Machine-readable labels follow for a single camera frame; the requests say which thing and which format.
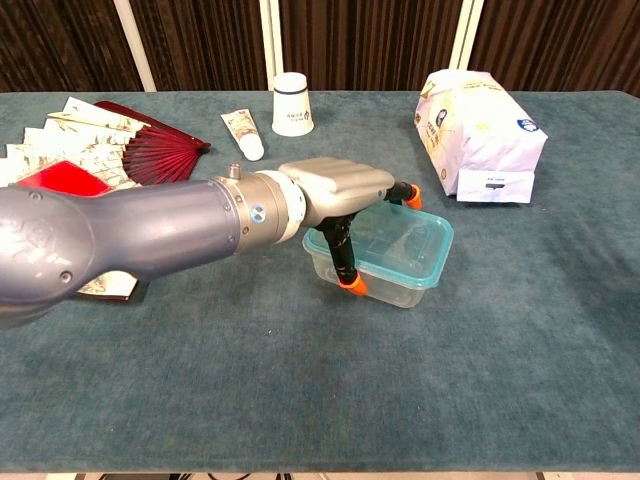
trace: orange gripper fingertip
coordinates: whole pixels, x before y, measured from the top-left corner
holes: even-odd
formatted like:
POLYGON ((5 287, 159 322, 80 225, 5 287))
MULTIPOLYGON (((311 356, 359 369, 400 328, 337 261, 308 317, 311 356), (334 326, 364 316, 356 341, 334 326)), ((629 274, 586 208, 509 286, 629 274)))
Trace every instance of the orange gripper fingertip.
POLYGON ((413 188, 413 195, 409 200, 407 200, 407 206, 409 208, 413 208, 414 210, 422 209, 422 195, 420 194, 420 187, 416 184, 411 184, 413 188))
POLYGON ((359 272, 356 279, 350 285, 346 285, 340 280, 338 280, 338 284, 340 285, 340 288, 344 288, 346 291, 351 292, 354 295, 362 296, 369 293, 369 287, 367 287, 367 284, 364 283, 364 280, 362 280, 359 272))

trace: teal felt surface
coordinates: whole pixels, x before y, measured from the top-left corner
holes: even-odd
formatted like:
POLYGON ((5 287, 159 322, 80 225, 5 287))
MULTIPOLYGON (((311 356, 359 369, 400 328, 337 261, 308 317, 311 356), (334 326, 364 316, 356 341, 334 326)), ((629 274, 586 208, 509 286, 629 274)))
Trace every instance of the teal felt surface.
MULTIPOLYGON (((0 331, 0 471, 640 470, 640 100, 516 93, 549 135, 532 203, 446 198, 417 92, 312 92, 281 138, 265 92, 111 99, 211 141, 194 178, 339 156, 419 183, 455 237, 411 310, 316 277, 303 231, 0 331), (249 108, 243 160, 220 118, 249 108)), ((20 143, 67 94, 0 95, 20 143)))

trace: teal container lid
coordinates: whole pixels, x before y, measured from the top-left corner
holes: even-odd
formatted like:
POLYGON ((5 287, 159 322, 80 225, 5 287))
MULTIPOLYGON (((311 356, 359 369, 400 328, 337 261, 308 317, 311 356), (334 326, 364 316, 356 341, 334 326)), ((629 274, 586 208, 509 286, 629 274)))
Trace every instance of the teal container lid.
MULTIPOLYGON (((444 218, 389 202, 372 205, 351 223, 356 268, 408 288, 438 284, 452 241, 453 228, 444 218)), ((312 255, 331 256, 316 229, 302 243, 312 255)))

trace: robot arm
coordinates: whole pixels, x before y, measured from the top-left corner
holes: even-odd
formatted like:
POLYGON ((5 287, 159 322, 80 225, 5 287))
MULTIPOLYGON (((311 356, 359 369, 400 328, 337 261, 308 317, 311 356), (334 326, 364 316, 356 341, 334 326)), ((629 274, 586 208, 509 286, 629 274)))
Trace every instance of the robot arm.
POLYGON ((40 317, 105 272, 152 280, 285 241, 300 226, 323 231, 341 286, 363 294, 351 220, 377 201, 417 199, 388 172, 336 159, 256 173, 232 165, 227 177, 93 198, 1 188, 0 328, 40 317))

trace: white bag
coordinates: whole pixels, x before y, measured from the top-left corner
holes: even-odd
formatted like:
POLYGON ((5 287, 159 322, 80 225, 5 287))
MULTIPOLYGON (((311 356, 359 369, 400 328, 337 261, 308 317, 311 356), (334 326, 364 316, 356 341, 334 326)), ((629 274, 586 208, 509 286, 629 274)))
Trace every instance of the white bag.
POLYGON ((429 75, 415 124, 446 195, 463 202, 531 201, 547 135, 489 73, 429 75))

